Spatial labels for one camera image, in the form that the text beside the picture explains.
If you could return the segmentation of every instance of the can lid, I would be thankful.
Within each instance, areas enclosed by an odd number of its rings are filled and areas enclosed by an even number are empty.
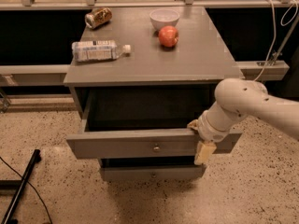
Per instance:
[[[85,15],[85,23],[87,25],[88,28],[94,28],[94,18],[93,16],[91,16],[91,14],[86,14]]]
[[[131,53],[131,46],[130,45],[124,45],[123,46],[123,52],[125,54],[130,54]]]

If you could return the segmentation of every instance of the desk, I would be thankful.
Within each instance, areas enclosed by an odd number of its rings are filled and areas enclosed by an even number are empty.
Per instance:
[[[186,125],[209,108],[219,81],[243,77],[203,7],[170,7],[180,14],[173,49],[159,44],[150,23],[156,8],[113,7],[112,20],[85,29],[81,41],[115,39],[131,45],[132,54],[113,62],[73,60],[64,80],[82,117],[79,134],[67,142],[78,159],[98,159],[106,180],[168,178],[166,169],[183,178],[203,173],[192,165],[198,135]],[[239,135],[223,144],[231,147]]]

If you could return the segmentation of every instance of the concrete floor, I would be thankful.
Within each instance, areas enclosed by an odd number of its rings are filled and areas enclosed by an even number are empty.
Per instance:
[[[248,117],[231,154],[212,155],[193,181],[102,181],[96,160],[76,160],[65,137],[80,119],[71,99],[15,102],[0,115],[0,156],[20,173],[35,148],[42,161],[30,182],[53,223],[298,223],[299,143]],[[18,177],[0,162],[0,178]],[[0,219],[11,196],[0,196]],[[15,218],[48,223],[28,186]]]

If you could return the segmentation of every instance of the apple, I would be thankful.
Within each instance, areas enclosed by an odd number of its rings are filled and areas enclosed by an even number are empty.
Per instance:
[[[178,29],[174,26],[165,26],[159,31],[159,41],[161,45],[172,48],[178,42]]]

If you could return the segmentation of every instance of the cable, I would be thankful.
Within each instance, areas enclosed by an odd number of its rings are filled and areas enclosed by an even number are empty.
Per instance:
[[[275,19],[274,4],[273,4],[272,0],[267,0],[267,1],[270,3],[271,8],[272,8],[273,40],[272,40],[271,47],[270,47],[270,49],[269,49],[269,51],[268,51],[267,57],[266,57],[266,59],[265,59],[265,63],[264,63],[264,65],[263,65],[263,69],[262,69],[262,71],[260,72],[260,74],[254,79],[254,81],[256,81],[256,80],[262,75],[262,73],[263,73],[265,67],[268,65],[268,60],[269,60],[269,56],[270,56],[271,50],[272,50],[272,48],[273,48],[273,46],[274,46],[274,43],[275,43],[275,41],[276,41],[276,39],[277,39],[277,27],[276,27],[276,19]]]
[[[291,21],[293,21],[293,19],[296,17],[296,15],[297,15],[297,13],[298,13],[298,3],[297,3],[296,0],[292,0],[292,1],[293,1],[294,3],[293,3],[293,4],[289,7],[289,9],[283,14],[283,16],[282,16],[282,18],[281,18],[281,20],[280,20],[280,25],[281,25],[281,26],[286,26],[286,25],[288,25]],[[291,8],[293,7],[294,4],[296,4],[296,10],[295,10],[295,12],[294,12],[292,18],[291,18],[288,22],[283,23],[284,17],[288,14],[288,12],[291,10]]]
[[[1,160],[1,161],[2,161],[8,168],[10,168],[13,172],[15,172],[20,178],[22,178],[22,176],[18,173],[18,171],[16,171],[15,169],[13,169],[13,168],[12,168],[6,161],[4,161],[4,160],[2,159],[1,156],[0,156],[0,160]],[[50,213],[49,213],[49,211],[48,211],[47,206],[45,205],[45,202],[43,201],[43,199],[42,199],[41,196],[39,195],[39,193],[38,193],[38,191],[36,190],[36,188],[35,188],[30,182],[27,181],[27,183],[31,186],[31,188],[34,189],[34,191],[36,192],[36,194],[37,194],[39,200],[43,203],[43,205],[44,205],[44,207],[45,207],[45,209],[46,209],[46,212],[47,212],[47,215],[48,215],[50,224],[52,224],[52,220],[51,220],[51,218],[50,218]]]

